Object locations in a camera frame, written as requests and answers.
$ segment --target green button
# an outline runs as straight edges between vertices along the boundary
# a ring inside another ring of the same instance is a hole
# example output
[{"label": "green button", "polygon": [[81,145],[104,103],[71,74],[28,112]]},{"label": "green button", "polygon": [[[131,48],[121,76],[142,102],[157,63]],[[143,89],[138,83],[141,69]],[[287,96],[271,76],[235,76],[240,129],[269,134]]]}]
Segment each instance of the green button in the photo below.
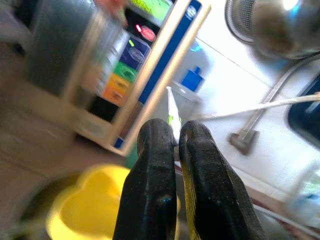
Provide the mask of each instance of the green button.
[{"label": "green button", "polygon": [[136,70],[121,61],[117,63],[113,72],[123,79],[129,81],[130,83],[133,83],[135,81],[137,75]]}]

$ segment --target countertop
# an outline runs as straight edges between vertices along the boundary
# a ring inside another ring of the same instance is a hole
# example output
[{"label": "countertop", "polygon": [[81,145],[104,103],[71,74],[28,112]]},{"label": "countertop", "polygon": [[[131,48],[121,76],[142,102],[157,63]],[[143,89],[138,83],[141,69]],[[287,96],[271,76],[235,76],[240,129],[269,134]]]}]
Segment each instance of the countertop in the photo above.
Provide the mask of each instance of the countertop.
[{"label": "countertop", "polygon": [[[284,59],[264,58],[233,37],[224,19],[225,4],[226,0],[212,1],[212,10],[197,35],[211,62],[198,92],[203,100],[203,114],[259,103],[293,64]],[[297,71],[276,100],[298,95],[319,73],[319,66],[318,60]],[[267,110],[255,128],[260,135],[249,156],[238,152],[227,138],[243,127],[250,113],[203,122],[245,185],[280,202],[290,198],[309,165],[320,159],[320,151],[290,129],[289,108]]]}]

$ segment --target metal pot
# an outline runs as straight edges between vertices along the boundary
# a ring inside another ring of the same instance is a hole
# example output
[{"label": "metal pot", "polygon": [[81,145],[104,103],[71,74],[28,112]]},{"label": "metal pot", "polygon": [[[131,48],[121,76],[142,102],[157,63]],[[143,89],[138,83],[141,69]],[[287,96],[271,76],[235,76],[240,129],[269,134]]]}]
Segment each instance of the metal pot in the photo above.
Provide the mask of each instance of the metal pot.
[{"label": "metal pot", "polygon": [[319,0],[256,0],[252,38],[264,55],[306,58],[320,51]]}]

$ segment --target yellow container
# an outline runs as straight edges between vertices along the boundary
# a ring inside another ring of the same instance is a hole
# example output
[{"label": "yellow container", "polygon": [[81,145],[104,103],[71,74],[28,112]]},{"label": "yellow container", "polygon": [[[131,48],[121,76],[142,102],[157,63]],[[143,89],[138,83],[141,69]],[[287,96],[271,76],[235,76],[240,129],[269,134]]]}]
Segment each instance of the yellow container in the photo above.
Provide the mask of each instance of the yellow container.
[{"label": "yellow container", "polygon": [[119,165],[99,165],[84,172],[77,185],[65,189],[54,200],[46,219],[50,238],[111,240],[122,188],[129,172],[128,168]]}]

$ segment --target blue bottle cap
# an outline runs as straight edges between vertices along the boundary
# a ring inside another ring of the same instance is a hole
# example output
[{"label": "blue bottle cap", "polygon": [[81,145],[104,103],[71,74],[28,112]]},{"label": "blue bottle cap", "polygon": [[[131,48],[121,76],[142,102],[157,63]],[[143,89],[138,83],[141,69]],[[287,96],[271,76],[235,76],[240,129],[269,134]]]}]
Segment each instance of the blue bottle cap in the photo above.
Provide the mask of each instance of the blue bottle cap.
[{"label": "blue bottle cap", "polygon": [[187,74],[185,75],[184,79],[182,80],[181,84],[193,92],[196,92],[199,88],[199,85],[204,80],[201,76],[201,68],[196,67],[194,71],[188,70]]}]

